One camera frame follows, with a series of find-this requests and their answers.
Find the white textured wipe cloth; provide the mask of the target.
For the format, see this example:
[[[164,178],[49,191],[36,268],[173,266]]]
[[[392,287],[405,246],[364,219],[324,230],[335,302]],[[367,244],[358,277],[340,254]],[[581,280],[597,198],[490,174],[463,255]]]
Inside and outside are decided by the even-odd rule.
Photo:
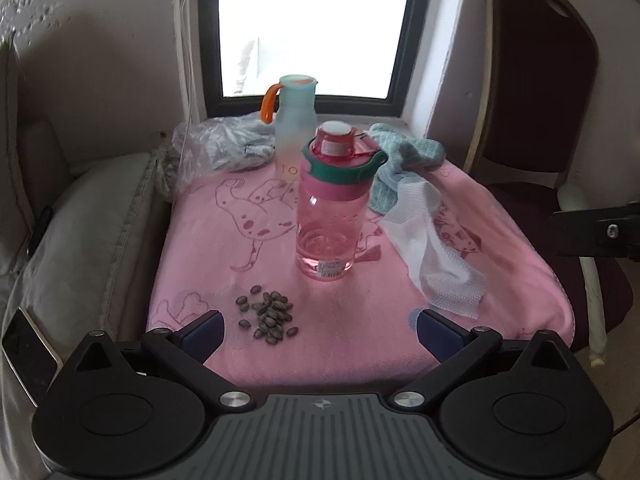
[[[440,238],[436,216],[442,194],[420,177],[404,177],[394,190],[376,179],[369,207],[407,266],[412,284],[441,311],[475,320],[486,278]]]

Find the pink bottle with green lid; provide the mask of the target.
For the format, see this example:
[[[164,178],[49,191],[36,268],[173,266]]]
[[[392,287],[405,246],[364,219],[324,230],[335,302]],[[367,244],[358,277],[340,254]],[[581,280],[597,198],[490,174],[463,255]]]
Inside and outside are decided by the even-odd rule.
[[[296,262],[303,274],[335,281],[352,268],[374,177],[387,154],[347,122],[328,120],[302,149]]]

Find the pile of brown seeds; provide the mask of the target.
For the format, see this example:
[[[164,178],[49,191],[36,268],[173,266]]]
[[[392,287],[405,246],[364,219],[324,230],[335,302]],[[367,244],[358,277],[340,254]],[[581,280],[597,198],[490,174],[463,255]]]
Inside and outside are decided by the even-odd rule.
[[[278,290],[254,285],[246,295],[235,297],[234,304],[240,314],[239,328],[250,330],[255,340],[277,346],[299,334],[292,315],[294,304]]]

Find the pink dalmatian print towel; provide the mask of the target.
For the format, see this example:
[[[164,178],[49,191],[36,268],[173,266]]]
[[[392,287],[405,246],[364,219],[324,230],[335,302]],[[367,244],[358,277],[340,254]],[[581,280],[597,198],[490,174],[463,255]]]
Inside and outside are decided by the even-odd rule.
[[[486,278],[477,323],[508,339],[548,328],[571,341],[574,313],[562,286],[503,206],[454,165],[428,180],[442,192],[440,238]],[[207,366],[250,390],[393,389],[434,367],[414,331],[427,300],[378,216],[367,215],[344,278],[320,282],[296,266],[296,198],[296,185],[273,166],[195,180],[172,212],[149,326],[178,330],[221,312],[224,342]],[[239,328],[234,298],[254,285],[288,296],[296,337],[270,346]]]

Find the grey cushion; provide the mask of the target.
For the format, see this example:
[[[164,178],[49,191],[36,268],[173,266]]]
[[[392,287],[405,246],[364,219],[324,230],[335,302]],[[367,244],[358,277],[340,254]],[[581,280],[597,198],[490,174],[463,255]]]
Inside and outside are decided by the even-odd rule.
[[[107,159],[74,177],[51,125],[33,122],[18,128],[16,148],[1,162],[20,170],[17,183],[1,183],[23,191],[35,219],[53,211],[34,253],[21,248],[1,275],[1,324],[24,309],[61,360],[92,330],[138,338],[169,220],[155,189],[155,156]]]

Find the dark maroon chair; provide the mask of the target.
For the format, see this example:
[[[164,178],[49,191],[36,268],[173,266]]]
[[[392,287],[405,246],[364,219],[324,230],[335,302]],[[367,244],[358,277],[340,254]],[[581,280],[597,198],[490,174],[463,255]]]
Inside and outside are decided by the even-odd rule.
[[[557,212],[587,206],[567,178],[598,64],[596,38],[568,0],[487,0],[483,91],[464,169],[480,174],[493,162],[554,177],[488,188],[562,285],[574,312],[572,349],[595,344],[602,358],[606,334],[634,303],[631,284],[613,258],[560,255],[550,224]]]

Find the smartphone with light case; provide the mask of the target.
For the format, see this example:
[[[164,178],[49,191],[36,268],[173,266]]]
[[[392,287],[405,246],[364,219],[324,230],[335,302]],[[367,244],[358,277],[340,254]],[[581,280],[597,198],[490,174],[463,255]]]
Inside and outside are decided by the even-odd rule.
[[[6,326],[1,348],[30,402],[38,406],[62,370],[62,360],[23,308]]]

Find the teal knitted cloth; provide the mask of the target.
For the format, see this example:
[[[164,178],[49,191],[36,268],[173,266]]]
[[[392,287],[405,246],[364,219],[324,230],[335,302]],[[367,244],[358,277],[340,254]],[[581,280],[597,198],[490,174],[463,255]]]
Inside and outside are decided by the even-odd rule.
[[[420,171],[436,170],[446,159],[438,141],[405,136],[382,122],[372,125],[368,136],[387,155],[387,162],[375,174],[369,197],[369,208],[377,214],[387,214],[396,205],[403,180],[416,180]]]

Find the crumpled clear plastic bag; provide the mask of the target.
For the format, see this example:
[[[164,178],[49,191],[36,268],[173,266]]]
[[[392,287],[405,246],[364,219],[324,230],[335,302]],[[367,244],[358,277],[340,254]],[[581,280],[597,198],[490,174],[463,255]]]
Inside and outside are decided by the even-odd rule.
[[[273,161],[274,125],[257,112],[178,125],[156,152],[156,189],[171,202],[196,179]]]

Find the black framed window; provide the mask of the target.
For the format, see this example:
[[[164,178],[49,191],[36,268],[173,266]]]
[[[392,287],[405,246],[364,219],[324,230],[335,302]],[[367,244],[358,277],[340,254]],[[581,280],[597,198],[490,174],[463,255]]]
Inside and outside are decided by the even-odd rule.
[[[428,0],[196,0],[209,117],[254,112],[286,75],[317,81],[326,115],[398,117]]]

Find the frosted bottle with mint lid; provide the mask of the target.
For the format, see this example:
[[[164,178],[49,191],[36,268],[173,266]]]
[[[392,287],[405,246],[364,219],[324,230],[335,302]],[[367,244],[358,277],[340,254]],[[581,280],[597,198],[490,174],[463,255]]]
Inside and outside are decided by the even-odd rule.
[[[279,179],[297,181],[303,147],[314,137],[317,81],[306,75],[286,75],[262,98],[260,120],[274,128],[274,163]]]

